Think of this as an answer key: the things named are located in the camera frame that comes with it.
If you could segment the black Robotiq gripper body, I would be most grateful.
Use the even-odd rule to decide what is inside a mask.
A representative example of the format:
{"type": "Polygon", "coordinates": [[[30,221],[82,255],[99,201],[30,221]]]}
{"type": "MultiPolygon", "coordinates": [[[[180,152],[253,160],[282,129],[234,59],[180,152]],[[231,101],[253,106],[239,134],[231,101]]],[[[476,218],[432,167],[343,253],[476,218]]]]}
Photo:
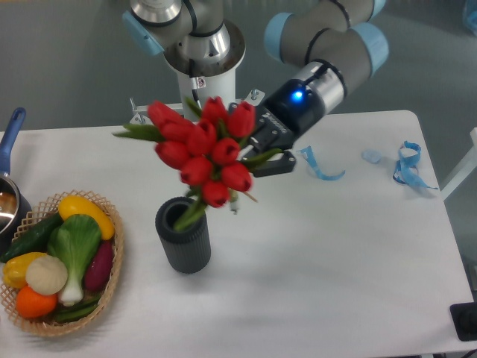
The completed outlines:
{"type": "Polygon", "coordinates": [[[322,96],[309,83],[287,81],[256,107],[256,129],[250,137],[253,152],[292,148],[325,114],[322,96]]]}

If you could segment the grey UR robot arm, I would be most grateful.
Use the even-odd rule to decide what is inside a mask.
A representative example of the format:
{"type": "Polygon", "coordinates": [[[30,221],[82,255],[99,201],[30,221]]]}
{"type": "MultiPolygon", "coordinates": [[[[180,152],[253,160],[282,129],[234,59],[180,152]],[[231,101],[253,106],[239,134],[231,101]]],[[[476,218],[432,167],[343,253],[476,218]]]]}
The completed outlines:
{"type": "MultiPolygon", "coordinates": [[[[383,7],[383,1],[319,1],[302,15],[278,13],[269,21],[266,52],[299,72],[271,95],[247,97],[256,107],[257,128],[245,158],[272,148],[283,152],[256,177],[292,171],[295,142],[388,59],[388,41],[371,23],[383,7]]],[[[165,57],[183,101],[204,104],[218,96],[226,108],[235,107],[236,69],[246,45],[240,29],[224,18],[221,1],[132,1],[122,21],[145,53],[165,57]]]]}

